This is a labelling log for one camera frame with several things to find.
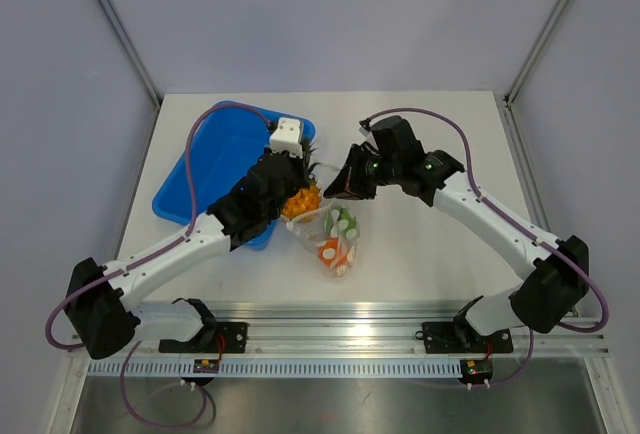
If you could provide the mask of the toy pineapple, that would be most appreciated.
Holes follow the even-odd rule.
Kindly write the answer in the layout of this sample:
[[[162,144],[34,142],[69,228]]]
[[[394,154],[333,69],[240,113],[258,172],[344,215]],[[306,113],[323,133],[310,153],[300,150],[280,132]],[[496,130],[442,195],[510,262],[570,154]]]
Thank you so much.
[[[316,148],[309,137],[302,138],[302,147],[307,167],[308,186],[299,189],[293,197],[287,200],[281,213],[287,221],[315,211],[321,204],[321,190],[315,174],[315,169],[320,165],[319,161],[314,160]]]

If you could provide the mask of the green toy ball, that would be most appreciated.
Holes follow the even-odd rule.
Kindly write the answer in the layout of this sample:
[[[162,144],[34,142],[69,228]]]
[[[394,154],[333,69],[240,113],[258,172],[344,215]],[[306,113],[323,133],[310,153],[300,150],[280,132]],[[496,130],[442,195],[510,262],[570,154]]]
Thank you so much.
[[[356,216],[346,207],[331,207],[325,216],[324,227],[332,238],[354,240],[359,235]]]

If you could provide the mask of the clear zip top bag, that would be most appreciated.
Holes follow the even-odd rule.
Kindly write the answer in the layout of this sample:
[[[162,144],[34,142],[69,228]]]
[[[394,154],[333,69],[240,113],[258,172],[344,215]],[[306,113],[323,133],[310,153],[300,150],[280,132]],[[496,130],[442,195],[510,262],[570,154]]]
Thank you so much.
[[[280,219],[300,245],[323,267],[327,276],[344,278],[355,263],[360,223],[345,202],[324,195],[325,181],[339,168],[312,161],[309,186],[284,205]]]

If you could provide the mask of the orange toy fruit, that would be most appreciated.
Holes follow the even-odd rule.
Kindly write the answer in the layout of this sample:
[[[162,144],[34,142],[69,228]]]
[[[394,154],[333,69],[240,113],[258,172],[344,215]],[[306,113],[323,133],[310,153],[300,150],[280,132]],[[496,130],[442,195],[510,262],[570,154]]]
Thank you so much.
[[[316,246],[316,255],[328,268],[349,269],[354,262],[355,247],[343,238],[327,238]]]

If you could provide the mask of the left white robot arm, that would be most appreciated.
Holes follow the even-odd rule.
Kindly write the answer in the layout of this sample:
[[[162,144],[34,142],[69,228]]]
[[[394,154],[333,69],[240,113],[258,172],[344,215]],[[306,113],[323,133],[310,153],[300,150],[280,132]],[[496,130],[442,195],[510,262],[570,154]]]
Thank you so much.
[[[89,356],[105,359],[138,341],[156,341],[170,353],[216,351],[218,321],[203,301],[149,302],[147,296],[264,233],[286,202],[308,185],[308,155],[267,149],[228,194],[185,229],[129,260],[78,263],[64,312]]]

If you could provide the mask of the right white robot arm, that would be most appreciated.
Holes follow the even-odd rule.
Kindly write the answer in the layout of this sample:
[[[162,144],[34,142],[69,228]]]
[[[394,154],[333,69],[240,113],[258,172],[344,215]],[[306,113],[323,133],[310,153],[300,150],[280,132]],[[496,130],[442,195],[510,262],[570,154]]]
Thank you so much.
[[[574,270],[588,266],[583,241],[575,236],[561,240],[537,227],[527,230],[521,218],[476,193],[463,165],[442,150],[408,157],[385,155],[369,143],[354,144],[324,195],[371,200],[386,185],[399,186],[464,225],[521,279],[514,288],[473,299],[456,314],[452,331],[465,351],[513,327],[548,333],[587,294],[587,283]]]

